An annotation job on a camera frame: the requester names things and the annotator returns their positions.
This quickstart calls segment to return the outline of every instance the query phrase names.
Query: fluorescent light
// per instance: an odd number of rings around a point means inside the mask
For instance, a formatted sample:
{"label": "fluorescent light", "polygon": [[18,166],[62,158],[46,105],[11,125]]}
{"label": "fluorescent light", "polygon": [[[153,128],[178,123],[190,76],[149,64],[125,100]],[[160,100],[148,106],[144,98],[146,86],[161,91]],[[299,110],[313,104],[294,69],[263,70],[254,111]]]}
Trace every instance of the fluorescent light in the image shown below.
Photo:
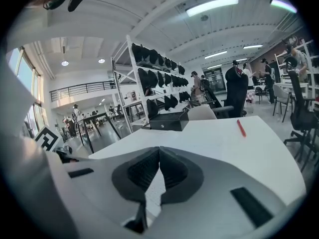
{"label": "fluorescent light", "polygon": [[219,52],[219,53],[216,53],[216,54],[213,54],[213,55],[209,55],[209,56],[205,57],[205,59],[211,58],[211,57],[215,57],[215,56],[218,56],[218,55],[221,55],[221,54],[225,54],[225,53],[227,53],[227,51],[223,51],[223,52]]}
{"label": "fluorescent light", "polygon": [[260,47],[263,47],[263,45],[262,45],[262,44],[259,44],[259,45],[245,46],[244,49],[260,48]]}
{"label": "fluorescent light", "polygon": [[206,3],[202,3],[200,5],[187,9],[186,13],[188,14],[188,16],[192,17],[196,14],[199,14],[201,12],[204,12],[210,9],[214,9],[214,8],[218,8],[218,7],[222,7],[226,5],[232,5],[232,4],[238,4],[238,0],[214,0],[214,1],[206,2]]}
{"label": "fluorescent light", "polygon": [[221,64],[220,64],[220,65],[217,65],[217,66],[207,67],[207,69],[211,69],[211,68],[218,67],[218,66],[221,66]]}
{"label": "fluorescent light", "polygon": [[292,5],[290,5],[286,2],[280,1],[280,0],[270,0],[270,4],[273,6],[279,7],[279,8],[286,9],[286,10],[293,12],[293,13],[297,12],[297,9],[295,7],[293,7]]}

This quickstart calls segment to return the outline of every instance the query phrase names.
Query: black box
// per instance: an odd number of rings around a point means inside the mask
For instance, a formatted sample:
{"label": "black box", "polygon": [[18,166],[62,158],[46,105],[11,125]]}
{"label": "black box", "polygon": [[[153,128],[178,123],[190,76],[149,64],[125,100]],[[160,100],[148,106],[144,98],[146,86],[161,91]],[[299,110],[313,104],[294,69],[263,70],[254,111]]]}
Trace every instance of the black box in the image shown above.
{"label": "black box", "polygon": [[155,130],[183,131],[187,123],[187,111],[170,114],[157,114],[150,119],[150,127]]}

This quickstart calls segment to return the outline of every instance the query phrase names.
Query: white shelving unit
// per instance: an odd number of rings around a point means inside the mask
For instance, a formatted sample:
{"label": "white shelving unit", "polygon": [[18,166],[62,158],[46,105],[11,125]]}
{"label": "white shelving unit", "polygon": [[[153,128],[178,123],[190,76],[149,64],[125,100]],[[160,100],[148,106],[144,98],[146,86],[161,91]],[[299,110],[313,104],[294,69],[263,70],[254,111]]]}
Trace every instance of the white shelving unit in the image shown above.
{"label": "white shelving unit", "polygon": [[[161,93],[161,94],[156,94],[156,95],[152,95],[152,96],[144,96],[144,92],[143,92],[143,88],[142,88],[142,84],[140,81],[140,77],[138,74],[138,69],[142,68],[145,71],[153,71],[154,73],[157,74],[158,71],[160,71],[162,74],[168,74],[168,75],[175,75],[178,76],[180,78],[185,78],[183,75],[178,73],[178,68],[175,69],[175,71],[171,71],[170,73],[161,71],[160,69],[152,69],[152,68],[147,68],[147,67],[143,67],[143,66],[139,66],[136,61],[135,61],[135,57],[132,51],[132,41],[129,35],[127,35],[127,40],[126,42],[121,46],[121,48],[119,49],[118,53],[115,55],[115,58],[111,58],[112,61],[112,65],[113,65],[113,74],[114,74],[114,79],[115,79],[115,83],[116,83],[116,87],[118,89],[118,93],[119,93],[119,97],[120,97],[120,103],[121,103],[121,107],[122,107],[122,111],[124,113],[124,117],[126,120],[126,123],[128,124],[129,130],[132,133],[133,129],[132,126],[133,125],[146,125],[149,122],[149,114],[148,114],[148,109],[147,109],[147,100],[156,100],[156,99],[162,99],[161,101],[163,102],[163,98],[164,96],[168,96],[170,97],[170,95],[172,94],[173,96],[175,96],[177,98],[177,100],[179,100],[179,93],[180,92],[184,92],[187,91],[187,87],[183,86],[183,87],[173,87],[172,86],[172,82],[168,85],[168,87],[165,88],[167,93]],[[132,64],[132,70],[130,72],[128,72],[127,74],[123,73],[123,72],[119,72],[116,70],[116,62],[120,59],[120,57],[126,52],[129,51],[129,55],[130,55],[130,60],[131,60],[131,64]],[[122,92],[121,92],[121,83],[126,79],[130,79],[131,81],[135,82],[135,85],[137,85],[137,89],[140,92],[140,98],[138,97],[138,100],[128,103],[126,104],[125,99],[122,96]],[[129,117],[126,113],[126,107],[129,107],[131,105],[134,104],[138,104],[140,103],[144,109],[144,113],[145,113],[145,118],[139,119],[135,122],[130,122]],[[159,111],[160,114],[166,114],[166,113],[177,113],[177,112],[181,112],[186,106],[188,105],[187,103],[178,103],[178,105],[175,108],[171,108],[170,111],[165,111],[165,110],[161,110]]]}
{"label": "white shelving unit", "polygon": [[[316,97],[316,90],[319,90],[319,86],[317,86],[316,83],[315,83],[315,74],[319,74],[319,69],[314,68],[312,66],[312,59],[318,58],[319,55],[310,56],[307,45],[312,43],[312,42],[313,42],[313,40],[308,41],[308,42],[305,42],[305,40],[302,40],[302,44],[297,46],[297,47],[295,47],[295,48],[296,49],[304,49],[305,50],[306,60],[307,60],[307,65],[308,65],[308,70],[309,70],[307,73],[311,75],[311,82],[312,82],[312,84],[309,85],[308,88],[312,91],[312,97],[315,98]],[[275,58],[276,58],[276,61],[277,61],[277,65],[278,65],[279,71],[281,71],[280,69],[284,68],[286,66],[286,64],[285,63],[279,64],[278,58],[283,56],[283,55],[286,55],[286,53],[287,52],[284,51],[283,53],[281,53],[279,55],[275,54]],[[281,74],[280,76],[281,76],[281,81],[282,82],[285,81],[285,79],[290,79],[288,74]],[[314,102],[313,103],[313,107],[314,107],[315,104],[319,105],[318,102]]]}

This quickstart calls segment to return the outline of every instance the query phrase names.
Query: black vent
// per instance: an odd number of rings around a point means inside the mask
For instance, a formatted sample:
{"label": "black vent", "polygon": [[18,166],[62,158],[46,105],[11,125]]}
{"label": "black vent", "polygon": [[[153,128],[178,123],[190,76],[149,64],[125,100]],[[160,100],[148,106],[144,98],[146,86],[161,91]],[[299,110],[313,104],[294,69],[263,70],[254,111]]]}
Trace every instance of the black vent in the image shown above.
{"label": "black vent", "polygon": [[273,218],[273,215],[244,187],[230,193],[244,210],[255,227],[260,227]]}

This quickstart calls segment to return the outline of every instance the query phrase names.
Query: white table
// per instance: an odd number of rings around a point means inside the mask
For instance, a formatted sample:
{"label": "white table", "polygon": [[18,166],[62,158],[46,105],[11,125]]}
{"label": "white table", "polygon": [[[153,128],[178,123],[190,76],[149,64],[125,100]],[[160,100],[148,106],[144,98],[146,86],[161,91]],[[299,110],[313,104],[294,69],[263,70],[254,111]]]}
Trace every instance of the white table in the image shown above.
{"label": "white table", "polygon": [[140,129],[90,155],[100,159],[151,146],[167,146],[228,162],[261,182],[286,204],[306,194],[302,174],[288,149],[258,116],[189,121],[182,132]]}
{"label": "white table", "polygon": [[[275,85],[281,87],[282,89],[289,89],[292,90],[293,92],[293,85],[291,83],[275,83]],[[308,83],[301,82],[300,83],[301,89],[305,89],[305,92],[303,92],[303,96],[307,97],[308,96]]]}
{"label": "white table", "polygon": [[256,85],[254,86],[254,90],[256,90],[256,88],[261,88],[262,91],[265,90],[266,85]]}

